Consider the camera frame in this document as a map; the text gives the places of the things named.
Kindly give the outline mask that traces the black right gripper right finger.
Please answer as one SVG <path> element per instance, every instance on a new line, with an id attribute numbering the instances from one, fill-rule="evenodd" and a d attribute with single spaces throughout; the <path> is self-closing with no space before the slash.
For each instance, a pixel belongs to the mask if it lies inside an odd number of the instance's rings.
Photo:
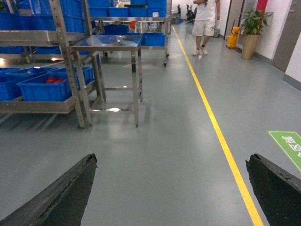
<path id="1" fill-rule="evenodd" d="M 246 161 L 253 192 L 271 226 L 301 224 L 301 180 L 255 153 Z"/>

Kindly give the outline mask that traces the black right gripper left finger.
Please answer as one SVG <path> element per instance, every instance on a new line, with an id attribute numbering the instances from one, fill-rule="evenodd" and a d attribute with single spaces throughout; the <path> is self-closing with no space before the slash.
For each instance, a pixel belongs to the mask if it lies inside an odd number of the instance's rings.
<path id="1" fill-rule="evenodd" d="M 88 154 L 20 208 L 2 226 L 80 226 L 97 168 Z"/>

